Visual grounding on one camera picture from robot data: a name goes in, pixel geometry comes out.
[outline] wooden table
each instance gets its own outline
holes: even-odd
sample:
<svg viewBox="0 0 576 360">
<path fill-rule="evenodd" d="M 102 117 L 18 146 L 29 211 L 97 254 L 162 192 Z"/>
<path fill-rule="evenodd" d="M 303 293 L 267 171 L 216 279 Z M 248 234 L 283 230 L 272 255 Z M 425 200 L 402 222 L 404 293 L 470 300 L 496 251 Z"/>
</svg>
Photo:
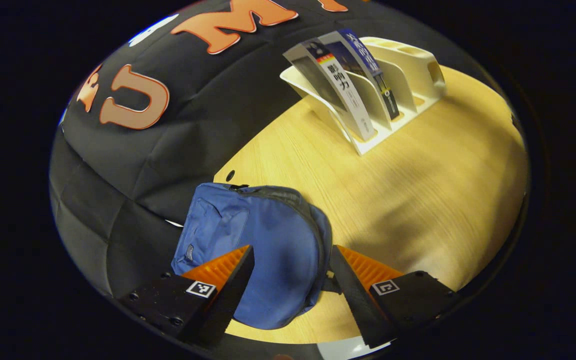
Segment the wooden table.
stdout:
<svg viewBox="0 0 576 360">
<path fill-rule="evenodd" d="M 327 214 L 333 243 L 404 273 L 424 270 L 453 290 L 476 276 L 519 214 L 528 159 L 503 98 L 441 67 L 446 96 L 363 156 L 299 101 L 256 135 L 214 181 L 300 191 Z M 358 337 L 343 295 L 277 330 L 233 320 L 227 333 L 309 344 Z"/>
</svg>

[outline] book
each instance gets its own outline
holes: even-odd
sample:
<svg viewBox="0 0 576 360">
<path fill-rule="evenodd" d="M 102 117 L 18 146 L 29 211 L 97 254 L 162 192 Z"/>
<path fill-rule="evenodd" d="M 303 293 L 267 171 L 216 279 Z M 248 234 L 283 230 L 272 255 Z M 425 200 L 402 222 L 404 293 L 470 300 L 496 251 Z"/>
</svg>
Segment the book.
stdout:
<svg viewBox="0 0 576 360">
<path fill-rule="evenodd" d="M 384 72 L 379 68 L 379 64 L 377 64 L 377 61 L 364 43 L 352 30 L 336 30 L 322 35 L 318 39 L 338 59 L 343 70 L 361 75 L 370 80 L 381 94 L 391 120 L 400 114 L 393 91 L 384 81 Z"/>
<path fill-rule="evenodd" d="M 283 56 L 306 77 L 317 94 L 334 107 L 359 139 L 368 141 L 375 135 L 368 111 L 350 76 L 319 39 L 298 43 Z"/>
</svg>

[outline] backpack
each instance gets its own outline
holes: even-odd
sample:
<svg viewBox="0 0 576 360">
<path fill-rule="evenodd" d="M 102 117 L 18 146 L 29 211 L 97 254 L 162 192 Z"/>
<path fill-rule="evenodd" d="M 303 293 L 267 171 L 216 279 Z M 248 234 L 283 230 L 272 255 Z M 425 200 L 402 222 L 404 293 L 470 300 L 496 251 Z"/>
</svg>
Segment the backpack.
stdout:
<svg viewBox="0 0 576 360">
<path fill-rule="evenodd" d="M 197 186 L 171 265 L 181 275 L 246 245 L 254 249 L 254 269 L 236 321 L 273 330 L 313 308 L 328 279 L 332 230 L 295 189 Z"/>
</svg>

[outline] book holder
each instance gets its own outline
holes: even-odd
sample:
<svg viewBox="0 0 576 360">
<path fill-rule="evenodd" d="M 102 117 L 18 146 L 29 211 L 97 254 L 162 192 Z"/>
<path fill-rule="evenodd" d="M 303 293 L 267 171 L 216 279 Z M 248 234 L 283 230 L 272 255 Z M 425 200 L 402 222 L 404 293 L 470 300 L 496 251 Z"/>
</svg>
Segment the book holder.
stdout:
<svg viewBox="0 0 576 360">
<path fill-rule="evenodd" d="M 383 79 L 393 91 L 399 110 L 399 115 L 390 119 L 384 99 L 375 85 L 364 76 L 347 71 L 375 129 L 375 135 L 367 141 L 353 135 L 342 114 L 318 95 L 297 68 L 291 66 L 279 77 L 304 98 L 318 118 L 334 122 L 357 153 L 364 155 L 441 99 L 446 93 L 446 83 L 432 53 L 390 39 L 372 36 L 359 39 L 383 71 Z"/>
</svg>

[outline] padded black panel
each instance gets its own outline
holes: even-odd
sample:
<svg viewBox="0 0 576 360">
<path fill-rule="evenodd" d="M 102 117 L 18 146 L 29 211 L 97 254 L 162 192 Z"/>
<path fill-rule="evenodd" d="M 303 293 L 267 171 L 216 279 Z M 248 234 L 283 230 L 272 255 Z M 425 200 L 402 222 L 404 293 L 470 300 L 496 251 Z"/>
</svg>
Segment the padded black panel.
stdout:
<svg viewBox="0 0 576 360">
<path fill-rule="evenodd" d="M 55 135 L 50 201 L 62 242 L 87 280 L 121 297 L 170 271 L 181 228 L 123 196 Z"/>
</svg>

